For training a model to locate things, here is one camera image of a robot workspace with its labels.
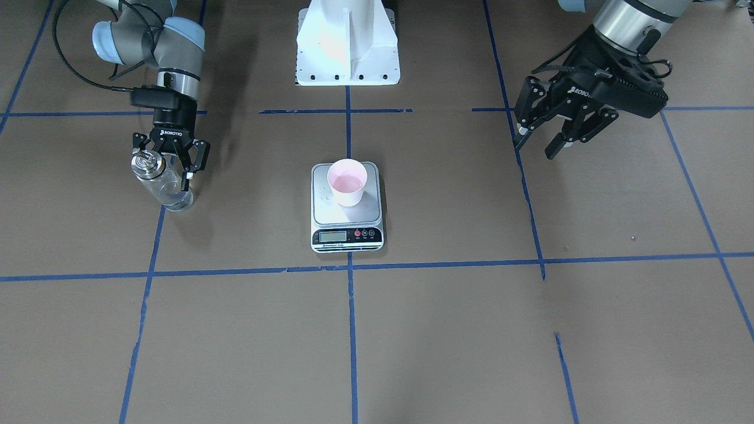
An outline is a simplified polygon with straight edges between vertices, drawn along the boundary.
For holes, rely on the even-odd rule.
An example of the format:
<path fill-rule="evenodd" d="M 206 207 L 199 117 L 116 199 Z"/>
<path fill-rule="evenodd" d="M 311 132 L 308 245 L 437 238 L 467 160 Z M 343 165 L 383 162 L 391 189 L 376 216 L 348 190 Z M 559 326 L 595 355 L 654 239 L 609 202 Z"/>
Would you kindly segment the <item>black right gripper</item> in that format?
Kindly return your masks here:
<path fill-rule="evenodd" d="M 194 174 L 204 171 L 211 145 L 205 140 L 194 139 L 196 129 L 197 101 L 191 97 L 176 97 L 170 105 L 154 107 L 153 129 L 149 136 L 133 132 L 133 158 L 154 160 L 148 150 L 153 142 L 156 152 L 181 155 L 181 190 L 189 191 Z"/>

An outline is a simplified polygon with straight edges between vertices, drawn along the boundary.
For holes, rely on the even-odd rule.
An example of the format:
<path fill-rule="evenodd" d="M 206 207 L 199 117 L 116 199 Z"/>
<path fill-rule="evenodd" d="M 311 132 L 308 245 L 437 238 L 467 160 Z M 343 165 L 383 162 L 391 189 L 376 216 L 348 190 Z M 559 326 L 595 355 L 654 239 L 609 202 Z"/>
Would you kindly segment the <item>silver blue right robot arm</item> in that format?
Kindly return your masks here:
<path fill-rule="evenodd" d="M 153 143 L 157 153 L 180 162 L 181 191 L 205 168 L 210 146 L 194 136 L 205 52 L 204 28 L 175 16 L 175 1 L 105 1 L 116 21 L 97 22 L 92 45 L 111 64 L 145 65 L 158 72 L 155 84 L 130 90 L 133 107 L 153 110 L 153 129 L 135 136 L 135 148 Z"/>

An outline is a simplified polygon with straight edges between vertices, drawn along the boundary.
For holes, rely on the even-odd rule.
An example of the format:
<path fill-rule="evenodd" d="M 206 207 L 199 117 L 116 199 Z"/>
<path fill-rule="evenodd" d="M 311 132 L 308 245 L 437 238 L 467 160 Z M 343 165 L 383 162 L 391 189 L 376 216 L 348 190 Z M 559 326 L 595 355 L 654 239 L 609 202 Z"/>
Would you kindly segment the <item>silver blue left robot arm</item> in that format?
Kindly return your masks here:
<path fill-rule="evenodd" d="M 657 115 L 668 102 L 670 60 L 648 53 L 667 35 L 689 1 L 598 1 L 590 26 L 525 78 L 514 107 L 519 151 L 543 124 L 563 119 L 545 148 L 549 159 L 576 142 L 587 143 L 620 113 Z"/>

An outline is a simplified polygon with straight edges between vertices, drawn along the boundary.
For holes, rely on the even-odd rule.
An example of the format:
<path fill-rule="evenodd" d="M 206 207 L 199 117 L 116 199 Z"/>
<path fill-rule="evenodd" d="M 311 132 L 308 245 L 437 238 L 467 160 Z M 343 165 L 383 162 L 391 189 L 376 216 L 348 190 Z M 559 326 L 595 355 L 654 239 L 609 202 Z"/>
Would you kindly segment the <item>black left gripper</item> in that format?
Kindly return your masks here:
<path fill-rule="evenodd" d="M 670 73 L 657 72 L 657 61 L 638 56 L 636 48 L 619 45 L 590 25 L 550 57 L 548 69 L 557 71 L 555 80 L 569 80 L 583 96 L 599 104 L 579 105 L 573 113 L 574 94 L 551 81 L 527 76 L 514 107 L 518 128 L 514 148 L 522 148 L 539 126 L 557 115 L 571 120 L 563 122 L 561 131 L 545 148 L 550 160 L 569 143 L 586 143 L 614 123 L 619 117 L 615 108 L 644 118 L 660 112 L 669 100 L 663 80 Z"/>

